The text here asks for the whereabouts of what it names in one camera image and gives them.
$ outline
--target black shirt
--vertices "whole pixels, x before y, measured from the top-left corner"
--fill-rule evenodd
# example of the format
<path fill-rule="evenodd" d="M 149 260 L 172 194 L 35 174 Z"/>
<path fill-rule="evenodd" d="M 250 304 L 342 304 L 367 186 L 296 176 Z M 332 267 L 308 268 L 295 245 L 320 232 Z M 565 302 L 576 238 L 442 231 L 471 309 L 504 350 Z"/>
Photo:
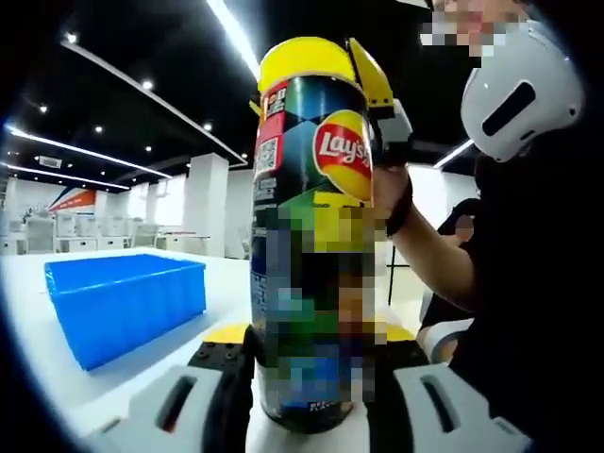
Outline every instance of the black shirt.
<path fill-rule="evenodd" d="M 467 249 L 479 306 L 451 362 L 489 399 L 493 415 L 542 442 L 560 413 L 556 392 L 568 389 L 560 356 L 572 328 L 569 304 L 581 284 L 570 269 L 577 250 L 563 239 L 574 234 L 580 131 L 551 132 L 507 163 L 479 158 L 481 213 Z"/>

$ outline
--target person's hand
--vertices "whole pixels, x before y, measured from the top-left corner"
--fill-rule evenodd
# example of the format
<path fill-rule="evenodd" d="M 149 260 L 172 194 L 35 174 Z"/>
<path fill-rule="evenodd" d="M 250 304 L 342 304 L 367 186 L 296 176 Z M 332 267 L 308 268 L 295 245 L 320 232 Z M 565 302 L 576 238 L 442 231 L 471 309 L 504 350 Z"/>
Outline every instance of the person's hand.
<path fill-rule="evenodd" d="M 390 218 L 394 206 L 409 186 L 406 167 L 374 168 L 374 208 L 384 219 Z"/>

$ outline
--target blue plastic bin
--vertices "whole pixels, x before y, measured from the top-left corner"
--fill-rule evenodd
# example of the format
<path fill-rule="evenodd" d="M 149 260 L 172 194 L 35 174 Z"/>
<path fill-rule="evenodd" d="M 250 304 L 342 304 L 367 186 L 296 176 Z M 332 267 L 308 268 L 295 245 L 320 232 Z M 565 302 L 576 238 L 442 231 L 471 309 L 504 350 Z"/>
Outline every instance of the blue plastic bin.
<path fill-rule="evenodd" d="M 44 271 L 67 343 L 90 371 L 201 314 L 205 268 L 132 255 L 48 262 Z"/>

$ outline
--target wristband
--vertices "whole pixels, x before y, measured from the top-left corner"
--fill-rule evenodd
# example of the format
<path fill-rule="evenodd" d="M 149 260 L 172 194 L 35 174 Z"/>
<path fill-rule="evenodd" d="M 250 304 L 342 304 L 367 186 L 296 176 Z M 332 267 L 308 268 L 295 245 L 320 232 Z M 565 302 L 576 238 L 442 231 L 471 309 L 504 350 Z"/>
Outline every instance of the wristband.
<path fill-rule="evenodd" d="M 413 206 L 413 185 L 411 178 L 403 196 L 396 202 L 390 218 L 386 221 L 386 236 L 392 238 L 394 234 L 405 225 L 409 212 Z"/>

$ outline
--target window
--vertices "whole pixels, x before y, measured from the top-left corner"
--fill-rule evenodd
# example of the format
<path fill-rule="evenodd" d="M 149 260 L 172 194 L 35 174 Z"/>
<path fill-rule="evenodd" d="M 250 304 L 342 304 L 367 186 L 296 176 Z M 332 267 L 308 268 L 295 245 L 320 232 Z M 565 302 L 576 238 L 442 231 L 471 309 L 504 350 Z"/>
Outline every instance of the window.
<path fill-rule="evenodd" d="M 158 203 L 155 223 L 168 227 L 180 227 L 185 209 L 185 175 L 163 179 L 158 183 Z"/>
<path fill-rule="evenodd" d="M 147 215 L 149 183 L 139 184 L 128 193 L 128 217 L 144 219 Z"/>

